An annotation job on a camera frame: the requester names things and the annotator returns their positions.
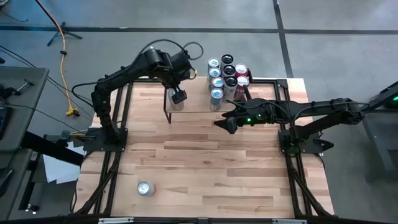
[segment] tripod stand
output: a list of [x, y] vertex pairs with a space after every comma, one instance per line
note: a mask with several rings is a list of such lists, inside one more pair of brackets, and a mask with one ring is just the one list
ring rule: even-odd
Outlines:
[[[48, 14], [48, 12], [43, 8], [43, 5], [41, 5], [37, 0], [36, 0], [36, 3], [40, 6], [40, 8], [42, 8], [42, 10], [43, 10], [44, 13], [47, 15], [47, 17], [50, 18], [51, 22], [57, 27], [57, 23], [56, 23], [56, 22], [54, 21], [54, 19]], [[76, 38], [79, 39], [79, 40], [81, 40], [81, 39], [83, 38], [83, 37], [81, 37], [81, 36], [79, 36], [79, 35], [76, 35], [76, 34], [73, 34], [73, 33], [69, 32], [69, 31], [64, 30], [65, 26], [66, 26], [66, 22], [62, 22], [62, 24], [60, 25], [60, 28], [61, 28], [61, 30], [62, 30], [62, 32], [63, 32], [64, 34], [71, 35], [72, 37], [76, 37]], [[47, 46], [50, 47], [50, 45], [52, 44], [52, 42], [53, 42], [53, 41], [55, 40], [55, 38], [57, 38], [59, 35], [60, 35], [60, 31], [58, 30], [58, 31], [55, 33], [55, 35], [51, 38], [51, 40], [48, 42]]]

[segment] concrete floor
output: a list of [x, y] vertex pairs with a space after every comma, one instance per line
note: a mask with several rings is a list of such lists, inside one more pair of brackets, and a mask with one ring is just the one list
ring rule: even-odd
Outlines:
[[[151, 28], [251, 28], [276, 29], [272, 0], [69, 0], [42, 1], [59, 22], [86, 27]], [[398, 29], [398, 2], [395, 0], [279, 0], [285, 29]], [[11, 0], [3, 9], [29, 19], [24, 25], [51, 26], [51, 21], [33, 1]], [[0, 14], [0, 25], [16, 22]], [[46, 43], [53, 32], [0, 31], [3, 45], [28, 59], [37, 67], [50, 69], [50, 76], [61, 83], [59, 74], [62, 40], [50, 47]], [[79, 32], [83, 40], [67, 37], [68, 56], [64, 65], [69, 86], [92, 82], [104, 74], [131, 63], [141, 47], [150, 40], [168, 38], [181, 44], [198, 41], [205, 48], [203, 58], [193, 63], [205, 74], [206, 60], [232, 54], [245, 62], [255, 77], [286, 77], [278, 34], [155, 33], [155, 32]], [[381, 89], [397, 81], [398, 40], [396, 35], [300, 35], [287, 34], [292, 71], [304, 78], [309, 100], [350, 97], [368, 101]], [[156, 47], [177, 52], [169, 44]], [[191, 49], [192, 54], [198, 50]], [[24, 66], [0, 52], [7, 66]], [[91, 86], [78, 90], [89, 96]], [[79, 103], [89, 113], [93, 111]], [[46, 84], [37, 109], [77, 129], [86, 129], [84, 118], [65, 117], [65, 97]], [[68, 129], [36, 113], [29, 127], [37, 134], [58, 134]], [[373, 150], [362, 125], [337, 126], [323, 137], [335, 143], [325, 153], [326, 176], [335, 213], [343, 218], [398, 222], [398, 184], [369, 184], [364, 176]], [[54, 198], [61, 186], [44, 190], [39, 216], [68, 212], [73, 185], [65, 184], [69, 197]], [[13, 218], [31, 217], [14, 212]]]

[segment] yellow extension cord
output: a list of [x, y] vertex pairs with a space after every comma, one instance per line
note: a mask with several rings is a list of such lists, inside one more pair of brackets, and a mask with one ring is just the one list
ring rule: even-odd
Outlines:
[[[40, 2], [40, 0], [37, 0], [37, 2], [43, 7], [43, 9], [49, 14], [49, 16], [50, 16], [50, 17], [53, 19], [53, 21], [55, 22], [55, 25], [57, 26], [57, 28], [58, 28], [58, 30], [60, 31], [61, 36], [62, 36], [62, 44], [63, 44], [62, 50], [65, 51], [65, 49], [66, 49], [66, 42], [65, 42], [65, 36], [64, 36], [64, 34], [63, 34], [63, 32], [62, 32], [61, 27], [59, 26], [58, 22], [54, 19], [54, 17], [49, 13], [49, 11], [44, 7], [44, 5]], [[63, 61], [64, 61], [64, 60], [65, 60], [65, 55], [62, 54], [62, 59], [61, 59], [61, 64], [60, 64], [60, 73], [61, 73], [63, 85], [65, 86], [65, 89], [66, 89], [65, 92], [66, 92], [66, 94], [67, 94], [68, 104], [69, 104], [68, 111], [67, 111], [67, 116], [71, 116], [71, 115], [73, 115], [73, 111], [74, 111], [74, 110], [77, 110], [77, 109], [76, 109], [76, 108], [73, 108], [72, 104], [70, 103], [69, 92], [68, 92], [68, 90], [67, 90], [67, 89], [68, 89], [68, 85], [67, 85], [67, 82], [66, 82], [66, 80], [65, 80], [65, 77], [63, 76]]]

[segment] can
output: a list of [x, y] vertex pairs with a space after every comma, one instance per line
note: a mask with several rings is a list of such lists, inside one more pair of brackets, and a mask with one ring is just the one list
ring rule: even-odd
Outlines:
[[224, 80], [220, 77], [214, 78], [213, 81], [211, 82], [211, 89], [213, 90], [214, 88], [220, 88], [223, 89], [224, 87]]
[[155, 185], [149, 181], [141, 181], [137, 185], [137, 193], [141, 196], [152, 196], [155, 193]]
[[234, 62], [234, 57], [232, 57], [232, 55], [223, 55], [221, 57], [221, 71], [224, 69], [225, 65], [231, 65], [232, 62]]
[[174, 96], [174, 95], [175, 95], [175, 91], [174, 91], [172, 88], [169, 88], [169, 89], [167, 90], [167, 96], [168, 96], [168, 98], [169, 98], [170, 107], [171, 107], [173, 110], [180, 111], [180, 110], [182, 110], [182, 109], [184, 108], [184, 101], [181, 101], [181, 102], [175, 104], [175, 103], [173, 102], [173, 99], [172, 99], [172, 96]]
[[209, 90], [211, 90], [211, 84], [213, 82], [213, 79], [220, 77], [220, 76], [221, 76], [221, 71], [219, 68], [211, 68], [209, 70], [208, 75], [207, 75], [207, 80], [209, 83], [209, 85], [208, 85]]
[[235, 78], [240, 76], [247, 76], [248, 75], [248, 67], [242, 63], [239, 63], [235, 66]]
[[223, 91], [220, 88], [214, 88], [211, 91], [210, 109], [213, 111], [219, 111], [221, 109], [222, 102], [223, 102]]
[[207, 70], [210, 71], [211, 68], [220, 68], [220, 60], [218, 58], [211, 58], [207, 63]]
[[223, 68], [223, 78], [235, 77], [235, 67], [233, 65], [225, 65]]
[[224, 90], [223, 90], [224, 91], [223, 101], [234, 100], [237, 85], [238, 81], [236, 80], [235, 77], [228, 77], [225, 79]]
[[234, 98], [235, 98], [235, 100], [238, 100], [241, 98], [241, 96], [245, 96], [243, 86], [246, 85], [249, 87], [249, 78], [240, 76], [240, 77], [236, 78], [236, 81], [238, 81], [238, 84], [236, 86], [236, 93], [235, 93]]

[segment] wooden table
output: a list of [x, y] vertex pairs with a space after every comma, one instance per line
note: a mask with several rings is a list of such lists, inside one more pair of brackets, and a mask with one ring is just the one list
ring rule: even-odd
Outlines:
[[[308, 102], [303, 79], [291, 78], [288, 84], [291, 100]], [[253, 97], [275, 99], [271, 85], [255, 84], [249, 89]], [[176, 113], [168, 124], [160, 83], [136, 83], [132, 90], [129, 137], [120, 163], [112, 216], [294, 216], [285, 158], [277, 140], [279, 125], [245, 126], [231, 135], [213, 125], [214, 120], [222, 119], [221, 113]], [[187, 106], [195, 97], [190, 89], [185, 90]], [[311, 120], [301, 118], [296, 123]], [[98, 118], [93, 126], [100, 126]], [[92, 153], [81, 167], [76, 210], [98, 185], [103, 155]], [[314, 155], [302, 157], [309, 189], [333, 213], [321, 161]], [[155, 183], [154, 196], [138, 195], [136, 188], [141, 180]], [[304, 211], [300, 190], [298, 196]]]

